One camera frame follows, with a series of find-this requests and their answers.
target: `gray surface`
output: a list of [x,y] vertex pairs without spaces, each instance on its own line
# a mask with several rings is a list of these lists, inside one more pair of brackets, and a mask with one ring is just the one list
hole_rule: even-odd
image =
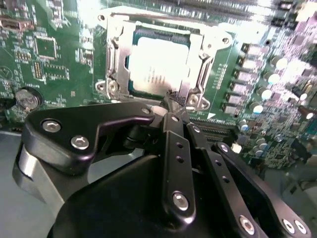
[[[49,208],[21,190],[12,178],[12,168],[20,137],[0,134],[0,238],[46,238],[54,219]],[[130,162],[134,155],[116,156],[91,166],[88,180],[93,182]]]

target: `capacitor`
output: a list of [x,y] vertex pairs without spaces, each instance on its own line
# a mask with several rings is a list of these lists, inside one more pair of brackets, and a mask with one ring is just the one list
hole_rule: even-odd
[[271,59],[271,64],[276,67],[277,70],[285,69],[288,65],[288,60],[281,56],[274,56]]
[[264,75],[264,79],[269,83],[269,84],[275,84],[278,83],[281,77],[277,73],[273,72],[267,72]]
[[247,131],[249,130],[249,126],[247,124],[247,121],[245,119],[239,121],[238,128],[240,131]]
[[299,106],[298,111],[301,113],[302,117],[309,120],[314,116],[314,113],[304,106]]
[[258,102],[252,103],[250,105],[250,109],[255,114],[260,114],[261,112],[263,112],[263,107]]
[[261,98],[262,98],[263,100],[270,99],[271,96],[272,96],[272,91],[269,90],[269,89],[267,89],[267,88],[265,88],[265,87],[259,88],[259,89],[257,90],[257,93],[258,93],[258,95],[261,96]]
[[257,157],[260,157],[263,154],[263,150],[261,150],[258,146],[253,147],[253,152]]
[[15,99],[26,111],[33,111],[43,104],[42,95],[34,88],[23,87],[15,93]]
[[296,97],[299,98],[299,100],[303,101],[307,98],[307,93],[304,93],[299,87],[294,86],[292,88],[292,93],[294,93],[294,95]]
[[267,142],[264,138],[261,138],[261,139],[257,140],[257,145],[258,145],[260,150],[265,150],[267,147]]

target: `electrolytic capacitor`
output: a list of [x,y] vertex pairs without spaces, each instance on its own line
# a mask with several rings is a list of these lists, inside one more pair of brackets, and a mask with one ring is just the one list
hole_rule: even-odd
[[258,102],[254,102],[250,105],[250,109],[253,113],[260,114],[263,112],[263,107]]
[[271,96],[272,96],[272,91],[265,88],[265,87],[261,87],[257,90],[257,93],[259,96],[261,96],[261,98],[263,100],[267,100],[267,99],[270,99]]
[[267,142],[265,141],[264,138],[261,138],[261,139],[257,140],[257,145],[258,145],[260,150],[265,150],[267,147]]
[[276,67],[276,69],[285,69],[288,65],[288,60],[281,56],[274,56],[271,60],[271,64]]
[[263,150],[260,150],[258,146],[253,147],[253,152],[257,157],[260,157],[263,154]]
[[247,131],[249,130],[249,126],[247,124],[247,121],[245,119],[239,121],[238,128],[240,131]]
[[275,84],[278,83],[281,77],[277,73],[273,72],[267,72],[264,75],[264,79],[269,83],[269,84]]
[[292,88],[292,93],[294,93],[301,101],[307,98],[307,93],[304,93],[299,87],[294,86]]
[[304,106],[299,106],[298,111],[301,113],[302,117],[307,120],[311,119],[314,116],[314,113]]

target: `black metal bracket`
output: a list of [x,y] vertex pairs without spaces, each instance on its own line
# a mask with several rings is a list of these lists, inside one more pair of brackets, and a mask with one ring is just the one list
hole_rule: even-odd
[[142,148],[147,158],[161,161],[158,205],[174,233],[197,227],[195,164],[221,201],[214,206],[223,208],[226,237],[311,237],[306,224],[226,144],[210,148],[181,104],[167,96],[162,106],[163,116],[138,102],[31,113],[13,169],[17,184],[58,216],[75,192],[94,187],[87,182],[91,163]]

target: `green circuit board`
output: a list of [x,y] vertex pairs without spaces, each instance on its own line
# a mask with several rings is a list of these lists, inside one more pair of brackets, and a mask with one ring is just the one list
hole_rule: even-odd
[[[292,155],[294,142],[316,142],[316,116],[307,119],[298,111],[299,106],[312,113],[317,109],[317,20],[314,12],[308,10],[316,8],[316,4],[289,0],[283,2],[290,9],[284,9],[279,0],[263,5],[257,2],[0,0],[0,19],[10,17],[32,23],[23,32],[0,28],[0,97],[15,98],[21,88],[29,87],[43,97],[37,110],[109,103],[95,89],[95,84],[106,77],[107,32],[94,17],[99,9],[129,6],[197,19],[218,25],[232,36],[233,44],[216,53],[204,93],[211,106],[191,113],[191,118],[215,140],[221,140],[221,128],[236,127],[246,120],[249,129],[238,132],[241,158],[253,167],[282,169],[301,158]],[[246,45],[267,51],[259,59],[261,66],[248,83],[247,92],[238,93],[239,103],[232,105],[228,96],[237,83]],[[276,72],[270,63],[274,56],[283,56],[288,66]],[[264,79],[270,71],[280,76],[274,85]],[[306,93],[304,100],[294,96],[294,86]],[[269,89],[272,96],[262,100],[257,93],[260,87]],[[254,113],[252,103],[261,105],[263,112]],[[30,112],[16,105],[3,113],[8,124],[15,124],[23,123]],[[265,140],[266,147],[257,156],[259,139]]]

